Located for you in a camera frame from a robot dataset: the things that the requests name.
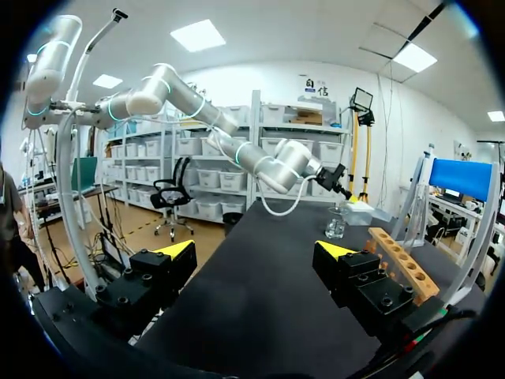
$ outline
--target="clear glass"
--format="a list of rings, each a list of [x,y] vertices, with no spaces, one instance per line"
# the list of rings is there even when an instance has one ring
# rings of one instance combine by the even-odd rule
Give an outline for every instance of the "clear glass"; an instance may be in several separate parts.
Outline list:
[[[347,209],[344,208],[328,208],[330,217],[326,224],[325,235],[329,239],[342,238],[344,236],[344,230],[346,229],[346,221],[344,220],[344,215],[347,213]]]

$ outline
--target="black tabletop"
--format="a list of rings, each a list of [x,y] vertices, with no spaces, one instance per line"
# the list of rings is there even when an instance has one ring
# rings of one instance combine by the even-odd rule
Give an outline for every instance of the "black tabletop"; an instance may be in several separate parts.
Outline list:
[[[347,308],[334,304],[312,269],[314,242],[327,240],[326,220],[325,207],[300,204],[278,218],[256,202],[136,346],[177,364],[240,377],[333,379],[359,370],[380,344]],[[372,225],[392,228],[379,220]],[[360,250],[367,239],[368,227],[346,227],[343,239],[327,241]],[[441,291],[458,272],[431,245],[415,249],[413,257]],[[460,302],[475,310],[483,304],[476,287]],[[431,348],[441,355],[466,326],[449,325]]]

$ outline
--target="metal frame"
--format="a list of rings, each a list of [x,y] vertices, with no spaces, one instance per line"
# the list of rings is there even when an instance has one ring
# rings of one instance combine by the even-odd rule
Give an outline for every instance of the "metal frame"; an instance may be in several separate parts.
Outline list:
[[[405,227],[404,221],[407,216],[407,213],[412,207],[416,195],[417,185],[421,182],[422,177],[424,178],[428,173],[431,176],[432,164],[429,165],[429,167],[426,167],[427,159],[429,159],[429,157],[425,156],[421,157],[417,161],[417,166],[416,169],[414,170],[407,198],[402,206],[402,210],[400,212],[398,220],[396,221],[396,224],[391,233],[391,237],[394,240],[397,240],[400,230]],[[477,229],[475,241],[472,245],[472,248],[468,252],[468,256],[462,262],[461,269],[459,270],[459,273],[454,279],[453,283],[441,295],[441,299],[444,301],[446,305],[447,304],[455,305],[459,301],[461,301],[461,299],[463,299],[470,292],[473,284],[475,283],[475,280],[481,269],[481,266],[484,263],[487,248],[491,241],[492,233],[495,227],[494,222],[496,219],[496,213],[498,209],[498,200],[499,200],[499,165],[497,163],[493,163],[491,178],[488,187],[488,199],[486,201],[486,205],[482,213],[481,221],[479,222],[479,227]],[[425,244],[424,236],[425,236],[426,224],[428,222],[427,221],[428,197],[426,197],[424,207],[425,209],[423,219],[421,222],[422,226],[421,237],[415,241],[413,247],[423,246]],[[461,257],[459,258],[458,261],[459,264],[461,264],[461,261],[463,260],[463,254],[464,252],[462,252]],[[473,269],[472,275],[468,276],[471,269]]]

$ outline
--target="white wall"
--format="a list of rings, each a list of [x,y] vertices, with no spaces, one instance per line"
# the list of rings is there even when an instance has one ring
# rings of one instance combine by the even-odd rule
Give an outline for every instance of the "white wall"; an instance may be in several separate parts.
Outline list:
[[[505,142],[505,130],[488,130],[477,134],[478,141],[503,141]],[[498,144],[479,143],[477,144],[477,154],[475,160],[478,162],[493,163],[498,162]],[[502,160],[505,159],[505,144],[500,146]]]
[[[251,103],[254,89],[261,90],[265,103],[302,105],[297,98],[304,95],[300,74],[326,82],[330,99],[344,108],[356,87],[374,95],[372,110],[376,124],[372,128],[372,163],[369,186],[370,203],[379,203],[384,156],[386,152],[385,114],[389,114],[391,81],[381,77],[383,93],[379,91],[377,75],[349,67],[316,62],[265,62],[257,64],[206,69],[184,76],[186,81],[206,88],[216,106]],[[418,157],[429,143],[436,146],[440,158],[453,159],[453,141],[467,145],[474,152],[473,131],[447,108],[405,85],[393,82],[391,117],[387,132],[387,191],[383,208],[396,212],[399,183],[408,183]],[[365,170],[365,128],[360,128],[355,193],[362,188]]]

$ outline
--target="white robotic arm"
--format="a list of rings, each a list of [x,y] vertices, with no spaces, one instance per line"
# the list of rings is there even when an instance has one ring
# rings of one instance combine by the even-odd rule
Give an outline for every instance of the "white robotic arm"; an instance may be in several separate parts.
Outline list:
[[[281,141],[272,157],[251,142],[232,138],[230,135],[238,129],[236,121],[193,91],[175,69],[165,63],[154,65],[142,79],[139,89],[101,99],[96,104],[99,113],[94,125],[107,129],[134,115],[157,114],[165,101],[190,114],[190,118],[209,125],[211,146],[278,193],[287,193],[299,178],[326,173],[322,163],[299,142]],[[334,189],[333,183],[327,189]]]

